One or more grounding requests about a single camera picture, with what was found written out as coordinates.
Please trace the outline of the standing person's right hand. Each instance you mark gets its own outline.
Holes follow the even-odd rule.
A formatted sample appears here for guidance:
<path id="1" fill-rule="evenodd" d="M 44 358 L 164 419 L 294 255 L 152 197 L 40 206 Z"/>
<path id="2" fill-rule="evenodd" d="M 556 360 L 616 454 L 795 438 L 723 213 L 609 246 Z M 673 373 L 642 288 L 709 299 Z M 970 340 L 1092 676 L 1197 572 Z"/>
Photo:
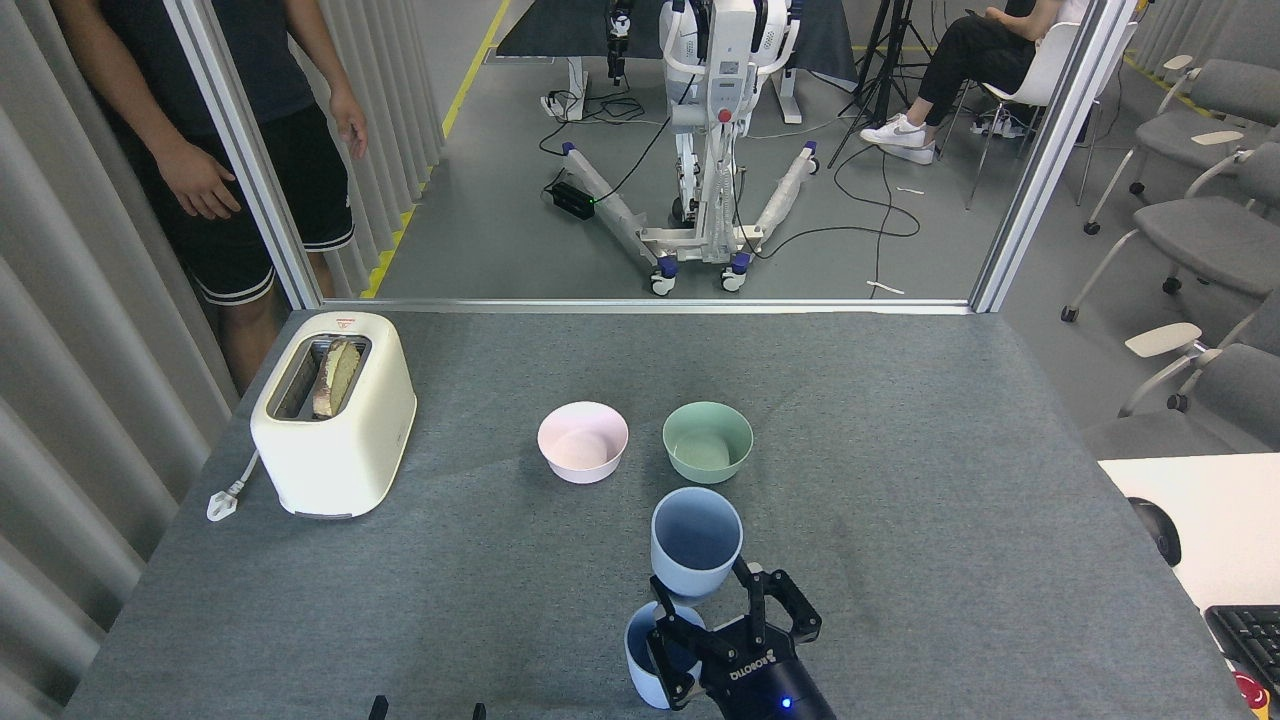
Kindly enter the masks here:
<path id="1" fill-rule="evenodd" d="M 154 159 L 161 178 L 188 215 L 230 219 L 242 210 L 227 186 L 236 177 L 201 147 L 179 138 L 154 150 Z"/>

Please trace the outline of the standing person's left hand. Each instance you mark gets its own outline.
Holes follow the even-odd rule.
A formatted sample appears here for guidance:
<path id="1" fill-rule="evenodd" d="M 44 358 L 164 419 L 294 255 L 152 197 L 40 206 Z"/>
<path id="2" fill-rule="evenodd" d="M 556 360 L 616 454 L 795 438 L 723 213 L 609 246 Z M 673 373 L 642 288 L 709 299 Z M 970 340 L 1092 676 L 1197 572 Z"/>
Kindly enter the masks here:
<path id="1" fill-rule="evenodd" d="M 333 86 L 329 101 L 332 119 L 340 141 L 355 159 L 364 159 L 369 150 L 367 119 L 348 85 Z"/>

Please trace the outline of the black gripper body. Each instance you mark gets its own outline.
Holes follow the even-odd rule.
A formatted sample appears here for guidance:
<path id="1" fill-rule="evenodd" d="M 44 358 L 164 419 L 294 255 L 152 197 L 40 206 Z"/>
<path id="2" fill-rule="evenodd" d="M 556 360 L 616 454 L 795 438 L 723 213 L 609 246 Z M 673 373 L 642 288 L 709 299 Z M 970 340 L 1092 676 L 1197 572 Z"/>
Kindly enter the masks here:
<path id="1" fill-rule="evenodd" d="M 713 630 L 737 655 L 723 661 L 701 655 L 700 684 L 726 719 L 835 719 L 826 697 L 797 656 L 794 639 L 767 623 L 760 646 L 748 637 L 746 618 Z"/>

